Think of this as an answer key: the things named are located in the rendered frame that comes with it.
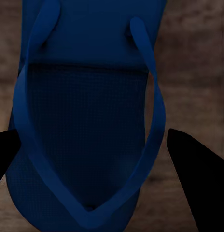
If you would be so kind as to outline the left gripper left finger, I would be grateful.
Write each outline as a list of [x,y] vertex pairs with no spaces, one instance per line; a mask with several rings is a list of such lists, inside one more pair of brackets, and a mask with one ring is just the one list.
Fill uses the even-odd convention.
[[17,129],[0,133],[0,181],[21,147]]

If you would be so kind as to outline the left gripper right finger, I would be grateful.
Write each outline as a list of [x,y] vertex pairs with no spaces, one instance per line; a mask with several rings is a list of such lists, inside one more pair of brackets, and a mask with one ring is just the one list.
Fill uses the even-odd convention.
[[176,129],[167,147],[199,232],[224,232],[224,160]]

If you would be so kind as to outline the sandal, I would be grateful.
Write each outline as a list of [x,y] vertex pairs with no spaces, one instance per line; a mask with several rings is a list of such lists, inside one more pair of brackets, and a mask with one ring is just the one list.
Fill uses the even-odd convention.
[[[166,111],[154,46],[167,0],[23,0],[6,183],[40,232],[122,232],[158,155]],[[145,91],[154,109],[145,141]]]

